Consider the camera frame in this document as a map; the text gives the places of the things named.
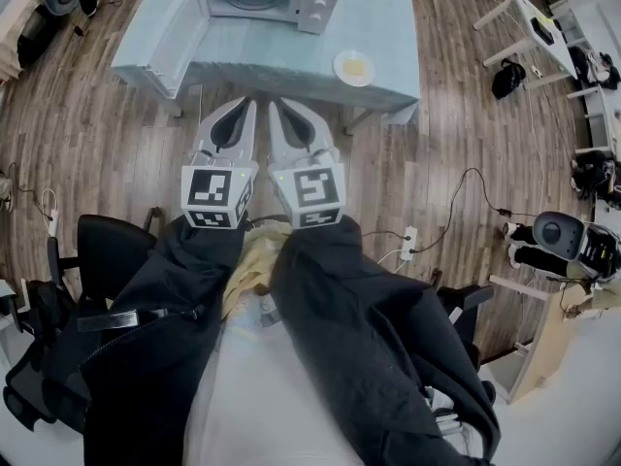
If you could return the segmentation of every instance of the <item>black jacket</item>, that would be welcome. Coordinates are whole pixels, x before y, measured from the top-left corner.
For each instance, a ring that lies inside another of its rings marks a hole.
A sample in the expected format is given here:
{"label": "black jacket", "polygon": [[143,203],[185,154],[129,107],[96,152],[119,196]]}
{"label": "black jacket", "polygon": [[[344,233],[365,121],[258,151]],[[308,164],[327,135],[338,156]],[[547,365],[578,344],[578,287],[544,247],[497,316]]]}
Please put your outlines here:
{"label": "black jacket", "polygon": [[[119,312],[166,307],[184,314],[136,329],[82,365],[92,397],[86,466],[181,464],[185,423],[242,242],[240,230],[197,230],[177,219],[118,297]],[[270,289],[319,391],[367,466],[487,464],[458,454],[441,437],[421,394],[430,385],[452,397],[491,458],[498,422],[435,291],[365,257],[352,219],[295,231]]]}

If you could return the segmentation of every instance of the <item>power strip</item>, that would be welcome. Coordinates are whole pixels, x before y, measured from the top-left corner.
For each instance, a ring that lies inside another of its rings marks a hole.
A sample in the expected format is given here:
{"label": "power strip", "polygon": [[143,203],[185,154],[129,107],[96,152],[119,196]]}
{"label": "power strip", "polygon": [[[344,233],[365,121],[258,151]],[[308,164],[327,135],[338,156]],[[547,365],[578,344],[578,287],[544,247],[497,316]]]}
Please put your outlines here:
{"label": "power strip", "polygon": [[416,228],[413,226],[408,226],[406,228],[405,239],[401,244],[401,260],[405,260],[406,262],[410,262],[414,259],[414,247],[416,247]]}

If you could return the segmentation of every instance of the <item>white cloth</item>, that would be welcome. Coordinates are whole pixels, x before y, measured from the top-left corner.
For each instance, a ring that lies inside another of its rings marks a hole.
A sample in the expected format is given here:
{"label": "white cloth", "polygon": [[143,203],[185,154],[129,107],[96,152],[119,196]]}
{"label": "white cloth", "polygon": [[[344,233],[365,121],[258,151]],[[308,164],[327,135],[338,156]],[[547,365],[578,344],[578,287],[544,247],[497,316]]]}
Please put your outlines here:
{"label": "white cloth", "polygon": [[270,296],[224,323],[185,428],[185,466],[362,465],[315,391]]}
{"label": "white cloth", "polygon": [[457,413],[451,412],[455,407],[453,399],[430,386],[426,386],[425,391],[442,437],[461,454],[477,459],[483,457],[481,434],[471,424],[461,421]]}

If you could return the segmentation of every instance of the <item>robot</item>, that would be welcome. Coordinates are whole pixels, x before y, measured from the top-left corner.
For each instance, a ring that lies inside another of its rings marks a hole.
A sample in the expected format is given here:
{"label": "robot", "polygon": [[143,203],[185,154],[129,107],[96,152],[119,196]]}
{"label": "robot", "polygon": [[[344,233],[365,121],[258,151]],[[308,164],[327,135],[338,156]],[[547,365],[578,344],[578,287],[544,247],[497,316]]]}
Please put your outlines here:
{"label": "robot", "polygon": [[[294,100],[269,105],[268,173],[293,228],[336,224],[346,206],[344,166],[327,122]],[[201,122],[181,172],[181,208],[196,228],[236,229],[254,191],[257,105],[247,97]]]}

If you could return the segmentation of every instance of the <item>yellow cloth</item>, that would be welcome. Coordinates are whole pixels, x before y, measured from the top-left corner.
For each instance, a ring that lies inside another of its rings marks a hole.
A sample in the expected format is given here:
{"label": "yellow cloth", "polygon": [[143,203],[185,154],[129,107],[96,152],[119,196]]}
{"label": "yellow cloth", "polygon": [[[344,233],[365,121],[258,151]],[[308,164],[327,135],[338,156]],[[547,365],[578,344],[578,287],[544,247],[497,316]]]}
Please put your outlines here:
{"label": "yellow cloth", "polygon": [[[567,277],[573,280],[588,279],[588,275],[582,266],[577,262],[570,262],[567,265]],[[621,307],[621,282],[617,279],[610,283],[602,283],[601,289],[593,290],[593,309],[611,309]]]}
{"label": "yellow cloth", "polygon": [[222,317],[234,308],[244,291],[259,284],[268,286],[276,259],[291,234],[291,226],[276,222],[250,230],[245,234],[240,262],[226,284],[222,302]]}

